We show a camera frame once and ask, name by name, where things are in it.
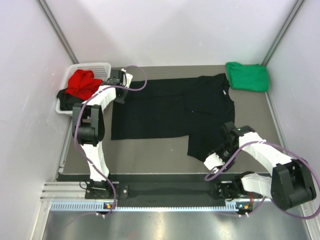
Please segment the black t shirt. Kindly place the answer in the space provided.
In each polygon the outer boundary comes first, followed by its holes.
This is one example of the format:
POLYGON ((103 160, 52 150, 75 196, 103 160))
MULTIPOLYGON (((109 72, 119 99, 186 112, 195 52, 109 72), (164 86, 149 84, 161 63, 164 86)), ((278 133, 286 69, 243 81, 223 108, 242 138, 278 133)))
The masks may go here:
POLYGON ((111 139, 188 136, 188 156, 203 162, 226 141, 222 126, 235 120, 229 88, 225 73, 150 80, 113 104, 111 139))

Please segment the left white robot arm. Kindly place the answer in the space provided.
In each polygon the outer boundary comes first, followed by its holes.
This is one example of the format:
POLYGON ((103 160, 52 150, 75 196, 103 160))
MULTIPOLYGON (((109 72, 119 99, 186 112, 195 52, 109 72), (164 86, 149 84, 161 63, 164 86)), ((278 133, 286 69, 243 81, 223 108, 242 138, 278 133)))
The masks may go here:
POLYGON ((90 176, 86 180, 86 199, 111 199, 114 187, 108 183, 110 171, 103 153, 105 123, 103 111, 114 100, 124 100, 132 75, 122 68, 112 70, 107 81, 102 82, 87 101, 72 108, 72 136, 81 147, 88 162, 90 176))

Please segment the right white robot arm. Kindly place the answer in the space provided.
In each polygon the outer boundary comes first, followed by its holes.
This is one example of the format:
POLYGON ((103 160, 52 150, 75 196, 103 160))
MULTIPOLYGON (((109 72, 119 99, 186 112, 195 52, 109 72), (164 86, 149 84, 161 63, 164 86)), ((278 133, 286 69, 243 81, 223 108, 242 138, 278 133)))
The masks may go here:
POLYGON ((236 175, 223 197, 245 198, 250 193, 256 193, 272 199, 284 211, 317 197, 312 172, 304 159, 298 159, 292 153, 282 153, 250 126, 237 128, 233 122, 227 122, 222 132, 226 141, 210 152, 204 161, 204 165, 213 173, 213 176, 205 178, 207 181, 228 170, 241 151, 252 156, 269 173, 269 176, 263 176, 247 171, 236 175))

